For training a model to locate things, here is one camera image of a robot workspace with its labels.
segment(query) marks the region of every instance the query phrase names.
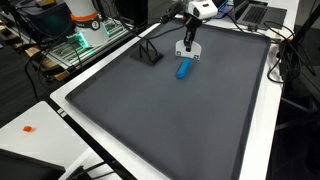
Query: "green light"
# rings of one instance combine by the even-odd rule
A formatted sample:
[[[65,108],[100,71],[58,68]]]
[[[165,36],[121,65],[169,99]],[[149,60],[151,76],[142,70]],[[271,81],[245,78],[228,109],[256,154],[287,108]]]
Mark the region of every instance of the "green light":
[[[101,23],[101,24],[102,24],[104,30],[106,31],[106,33],[107,33],[108,35],[110,35],[110,32],[107,30],[106,26],[105,26],[103,23]]]
[[[86,48],[86,47],[89,46],[89,44],[87,43],[86,39],[84,38],[82,32],[79,32],[79,33],[77,34],[77,36],[80,36],[80,37],[79,37],[79,43],[80,43],[80,45],[81,45],[83,48]]]

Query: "orange object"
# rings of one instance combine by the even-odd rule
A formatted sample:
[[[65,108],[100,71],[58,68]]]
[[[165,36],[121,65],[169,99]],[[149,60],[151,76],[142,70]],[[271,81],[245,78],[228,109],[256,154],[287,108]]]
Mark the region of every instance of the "orange object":
[[[89,14],[87,16],[75,16],[73,14],[71,14],[71,19],[74,21],[88,21],[90,19],[95,18],[98,15],[98,12],[95,11],[92,14]]]
[[[23,131],[31,132],[31,131],[32,131],[32,127],[31,127],[31,126],[25,126],[25,127],[23,128]]]

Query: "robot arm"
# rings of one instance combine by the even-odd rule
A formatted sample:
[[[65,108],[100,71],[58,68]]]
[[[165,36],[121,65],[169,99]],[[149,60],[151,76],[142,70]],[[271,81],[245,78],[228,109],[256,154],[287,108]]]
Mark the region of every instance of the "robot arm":
[[[183,23],[187,28],[186,36],[176,44],[176,55],[200,59],[201,46],[194,41],[197,28],[202,25],[202,20],[217,15],[218,9],[212,0],[186,0],[184,1]]]

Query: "desk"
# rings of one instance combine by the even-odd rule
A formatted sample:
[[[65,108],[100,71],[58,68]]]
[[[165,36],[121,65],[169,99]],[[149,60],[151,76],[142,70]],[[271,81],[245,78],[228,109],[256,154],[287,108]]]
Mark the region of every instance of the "desk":
[[[269,5],[288,9],[284,24],[293,29],[299,0],[270,0]],[[234,28],[230,19],[211,20],[207,24]],[[142,33],[146,35],[156,26],[152,26]],[[102,67],[132,46],[139,39],[134,38],[126,45],[105,57],[90,69],[51,94],[53,99],[65,112],[67,112],[80,126],[82,126],[92,137],[94,137],[114,158],[126,167],[138,179],[168,179],[150,164],[145,162],[131,150],[126,148],[116,138],[93,123],[89,118],[75,109],[65,100],[65,96],[75,87],[91,77]],[[271,152],[273,134],[277,119],[282,87],[267,79],[267,71],[275,62],[276,46],[272,46],[268,55],[267,63],[263,71],[260,89],[252,118],[251,128],[247,141],[247,147],[243,160],[240,179],[241,180],[262,180],[265,179],[269,156]]]
[[[23,132],[24,126],[31,132]],[[0,129],[0,149],[56,164],[66,172],[66,179],[80,165],[88,168],[103,160],[68,126],[66,122],[45,102],[40,102]],[[103,165],[90,171],[96,177],[113,171]],[[101,180],[120,180],[111,174]]]

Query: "laptop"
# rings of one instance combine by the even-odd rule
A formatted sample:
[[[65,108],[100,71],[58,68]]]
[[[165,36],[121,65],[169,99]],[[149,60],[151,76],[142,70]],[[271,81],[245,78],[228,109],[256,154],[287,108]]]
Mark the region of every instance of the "laptop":
[[[249,0],[234,0],[235,19],[238,24],[245,26],[257,26],[258,29],[267,30],[263,24],[265,21],[272,21],[283,25],[287,10],[268,7],[267,3]],[[270,23],[268,26],[282,29],[282,26]]]

